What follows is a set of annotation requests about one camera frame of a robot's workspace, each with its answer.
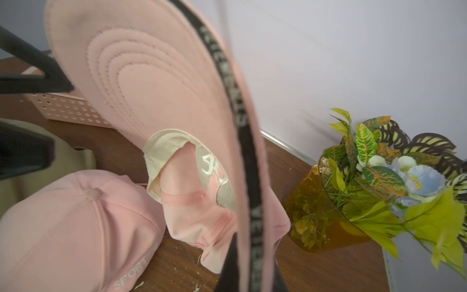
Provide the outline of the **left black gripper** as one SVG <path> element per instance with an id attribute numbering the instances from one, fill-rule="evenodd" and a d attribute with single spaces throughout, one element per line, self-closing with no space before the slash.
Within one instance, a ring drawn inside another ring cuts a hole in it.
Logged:
<path id="1" fill-rule="evenodd" d="M 71 92 L 73 84 L 54 58 L 1 28 L 1 50 L 41 75 L 1 73 L 1 94 Z M 48 136 L 1 122 L 1 179 L 47 169 L 55 160 L 55 141 Z"/>

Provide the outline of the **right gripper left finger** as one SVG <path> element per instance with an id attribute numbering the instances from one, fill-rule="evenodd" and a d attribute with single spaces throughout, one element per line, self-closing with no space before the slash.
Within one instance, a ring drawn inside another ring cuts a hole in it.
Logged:
<path id="1" fill-rule="evenodd" d="M 234 233 L 214 292 L 239 292 L 237 234 Z"/>

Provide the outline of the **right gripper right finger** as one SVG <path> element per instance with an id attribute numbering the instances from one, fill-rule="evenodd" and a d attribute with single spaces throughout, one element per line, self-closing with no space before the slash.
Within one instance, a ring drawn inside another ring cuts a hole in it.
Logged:
<path id="1" fill-rule="evenodd" d="M 272 286 L 273 292 L 289 292 L 289 289 L 283 280 L 282 274 L 277 264 L 274 267 L 274 282 Z"/>

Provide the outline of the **beige baseball cap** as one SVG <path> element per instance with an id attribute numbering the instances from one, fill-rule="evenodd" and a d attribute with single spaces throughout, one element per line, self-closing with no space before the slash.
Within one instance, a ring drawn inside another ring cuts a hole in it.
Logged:
<path id="1" fill-rule="evenodd" d="M 55 142 L 55 159 L 50 167 L 1 180 L 1 215 L 4 215 L 13 205 L 68 174 L 96 168 L 96 157 L 92 150 L 83 147 L 71 147 L 60 137 L 39 125 L 3 118 L 1 122 L 48 136 Z"/>

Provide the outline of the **pink baseball cap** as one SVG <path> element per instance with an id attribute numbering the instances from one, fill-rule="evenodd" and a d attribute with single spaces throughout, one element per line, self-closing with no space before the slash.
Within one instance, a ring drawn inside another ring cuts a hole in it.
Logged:
<path id="1" fill-rule="evenodd" d="M 1 219 L 4 292 L 128 292 L 165 232 L 162 206 L 127 176 L 75 172 Z"/>
<path id="2" fill-rule="evenodd" d="M 187 1 L 48 1 L 48 42 L 87 101 L 142 150 L 170 236 L 220 276 L 237 234 L 240 292 L 272 292 L 291 223 L 271 189 L 242 72 Z"/>

